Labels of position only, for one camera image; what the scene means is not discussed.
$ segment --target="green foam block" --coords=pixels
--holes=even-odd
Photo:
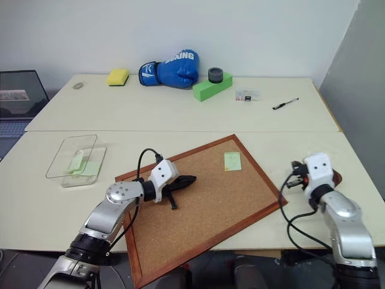
[[[192,87],[194,97],[199,101],[205,101],[207,98],[228,89],[233,85],[233,76],[227,72],[223,72],[223,81],[221,83],[211,83],[206,80]]]

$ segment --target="black roll of tape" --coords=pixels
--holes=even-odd
[[[209,81],[211,83],[221,83],[223,81],[223,70],[217,67],[209,69]]]

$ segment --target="floor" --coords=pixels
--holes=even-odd
[[[0,262],[0,288],[37,288],[56,261],[41,255],[3,250]],[[377,252],[381,280],[385,281],[385,249]],[[233,289],[231,263],[237,257],[229,251],[209,251],[189,262],[193,287],[199,289]],[[118,254],[117,264],[102,267],[102,288],[133,288],[129,261],[125,253]],[[289,267],[279,259],[250,256],[261,270],[269,289],[331,288],[333,277],[321,261],[312,259]]]

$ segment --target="laptop screen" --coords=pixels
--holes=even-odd
[[[36,71],[0,72],[0,119],[32,119],[48,101]]]

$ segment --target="yellow sponge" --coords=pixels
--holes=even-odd
[[[113,69],[107,78],[109,86],[125,85],[128,79],[129,71],[127,69]]]

